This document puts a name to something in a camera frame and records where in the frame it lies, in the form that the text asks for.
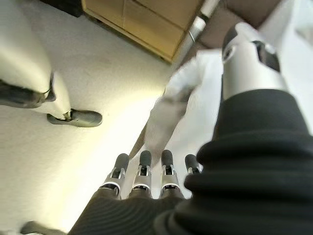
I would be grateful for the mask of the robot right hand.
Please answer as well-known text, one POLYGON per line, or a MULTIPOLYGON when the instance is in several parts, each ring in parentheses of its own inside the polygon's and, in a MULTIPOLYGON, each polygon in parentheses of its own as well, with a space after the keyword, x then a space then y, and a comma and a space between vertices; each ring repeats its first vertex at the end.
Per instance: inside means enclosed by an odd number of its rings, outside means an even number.
POLYGON ((158 200, 142 187, 117 199, 101 186, 72 235, 310 235, 313 232, 313 138, 280 72, 275 51, 240 22, 223 43, 222 97, 212 141, 184 185, 158 200))

